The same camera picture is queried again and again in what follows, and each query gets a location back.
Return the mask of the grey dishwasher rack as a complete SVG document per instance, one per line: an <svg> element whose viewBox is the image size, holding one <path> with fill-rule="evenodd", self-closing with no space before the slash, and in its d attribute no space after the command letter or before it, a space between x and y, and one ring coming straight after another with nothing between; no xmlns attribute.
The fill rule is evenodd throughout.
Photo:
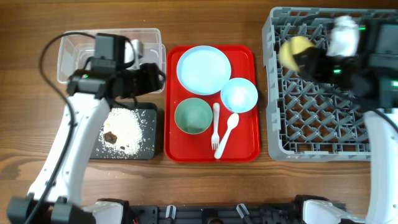
<svg viewBox="0 0 398 224"><path fill-rule="evenodd" d="M358 106L302 80L279 63L281 45L303 35L326 49L327 24L334 17L397 19L395 9L275 7L262 28L263 62L267 71L268 152L276 161L368 161L371 151Z"/></svg>

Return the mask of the yellow plastic cup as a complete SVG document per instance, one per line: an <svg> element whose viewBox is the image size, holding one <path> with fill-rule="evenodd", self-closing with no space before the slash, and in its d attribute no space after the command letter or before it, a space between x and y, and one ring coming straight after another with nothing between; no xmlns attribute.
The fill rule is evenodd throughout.
<svg viewBox="0 0 398 224"><path fill-rule="evenodd" d="M280 46L279 63L289 70L299 72L299 65L296 59L294 59L294 56L304 53L314 46L315 44L304 36L292 37Z"/></svg>

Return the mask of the white plastic spoon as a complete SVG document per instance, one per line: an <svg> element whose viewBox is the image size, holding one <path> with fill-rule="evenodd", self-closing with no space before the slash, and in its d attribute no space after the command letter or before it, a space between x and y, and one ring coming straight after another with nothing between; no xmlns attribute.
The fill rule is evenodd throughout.
<svg viewBox="0 0 398 224"><path fill-rule="evenodd" d="M239 115L237 113L233 113L227 120L227 130L214 154L215 159L220 159L223 155L229 135L231 134L231 131L238 125L238 123Z"/></svg>

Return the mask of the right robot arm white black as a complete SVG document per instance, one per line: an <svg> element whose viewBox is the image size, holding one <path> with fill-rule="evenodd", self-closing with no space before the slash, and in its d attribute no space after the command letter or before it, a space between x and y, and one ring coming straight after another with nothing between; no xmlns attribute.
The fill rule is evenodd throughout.
<svg viewBox="0 0 398 224"><path fill-rule="evenodd" d="M335 18L325 50L291 37L280 62L364 110L371 150L371 196L365 223L397 223L397 21Z"/></svg>

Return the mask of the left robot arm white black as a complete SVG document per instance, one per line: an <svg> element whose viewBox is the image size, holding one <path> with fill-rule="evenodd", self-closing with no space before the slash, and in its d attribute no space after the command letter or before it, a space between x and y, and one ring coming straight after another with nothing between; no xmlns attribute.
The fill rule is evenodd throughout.
<svg viewBox="0 0 398 224"><path fill-rule="evenodd" d="M165 73L141 63L143 44L123 35L94 35L95 52L68 78L65 111L47 160L24 198L10 199L11 223L132 223L126 200L81 206L81 188L100 129L114 105L161 89Z"/></svg>

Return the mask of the green bowl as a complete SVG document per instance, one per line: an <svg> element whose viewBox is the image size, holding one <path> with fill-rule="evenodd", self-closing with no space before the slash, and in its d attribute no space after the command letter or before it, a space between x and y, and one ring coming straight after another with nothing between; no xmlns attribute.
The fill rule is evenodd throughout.
<svg viewBox="0 0 398 224"><path fill-rule="evenodd" d="M178 128L187 134L200 134L213 122L210 105L200 98L187 98L175 109L174 120Z"/></svg>

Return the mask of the light blue plate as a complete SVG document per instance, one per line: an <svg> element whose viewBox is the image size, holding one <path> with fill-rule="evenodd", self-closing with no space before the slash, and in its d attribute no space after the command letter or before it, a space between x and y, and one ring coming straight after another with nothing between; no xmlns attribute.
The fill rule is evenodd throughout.
<svg viewBox="0 0 398 224"><path fill-rule="evenodd" d="M177 62L177 78L184 89L196 95L219 92L231 78L232 68L227 56L207 45L192 47Z"/></svg>

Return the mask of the white plastic fork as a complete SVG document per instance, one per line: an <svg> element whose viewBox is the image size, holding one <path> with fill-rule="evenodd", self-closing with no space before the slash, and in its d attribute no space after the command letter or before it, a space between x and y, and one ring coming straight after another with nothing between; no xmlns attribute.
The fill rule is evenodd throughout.
<svg viewBox="0 0 398 224"><path fill-rule="evenodd" d="M220 118L220 104L213 104L213 134L211 136L211 148L212 150L217 150L220 143L220 137L218 134L218 124Z"/></svg>

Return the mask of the red serving tray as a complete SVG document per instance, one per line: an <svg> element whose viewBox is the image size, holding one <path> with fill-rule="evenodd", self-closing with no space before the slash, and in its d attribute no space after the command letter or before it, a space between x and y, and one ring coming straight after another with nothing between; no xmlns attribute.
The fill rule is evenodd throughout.
<svg viewBox="0 0 398 224"><path fill-rule="evenodd" d="M215 150L211 148L210 126L200 134L187 134L180 130L175 122L177 106L187 98L200 98L213 106L220 104L220 121L218 133L222 137L227 130L227 120L232 112L223 105L220 93L210 96L200 96L190 93L177 79L177 63L180 57L191 45L174 47L167 54L167 82L165 87L165 124L164 124L164 152L167 157L181 163L205 162L251 162L260 153L261 143L259 134L259 117L257 106L239 115L239 123L232 130L220 159L214 158Z"/></svg>

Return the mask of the light blue bowl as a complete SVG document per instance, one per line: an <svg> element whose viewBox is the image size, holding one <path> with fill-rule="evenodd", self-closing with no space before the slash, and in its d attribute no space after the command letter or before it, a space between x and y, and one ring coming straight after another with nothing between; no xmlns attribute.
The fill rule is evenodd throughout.
<svg viewBox="0 0 398 224"><path fill-rule="evenodd" d="M251 81L245 78L232 78L221 89L220 97L227 110L246 113L257 105L258 92Z"/></svg>

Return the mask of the clear plastic bin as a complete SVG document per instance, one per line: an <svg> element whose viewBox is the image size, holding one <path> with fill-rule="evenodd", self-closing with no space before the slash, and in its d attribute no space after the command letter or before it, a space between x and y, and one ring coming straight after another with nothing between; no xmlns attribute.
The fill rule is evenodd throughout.
<svg viewBox="0 0 398 224"><path fill-rule="evenodd" d="M83 33L96 36L97 34L122 35L129 40L138 39L144 44L144 55L140 65L143 63L156 63L163 71L166 71L165 46L162 44L160 30L157 28L129 28L129 29L91 29L83 30ZM58 51L57 81L66 84L69 76L76 70L85 69L90 71L91 65L86 65L88 58L92 57L96 73L110 73L112 69L109 63L98 63L96 57L96 42L94 39L83 35L68 35L61 39Z"/></svg>

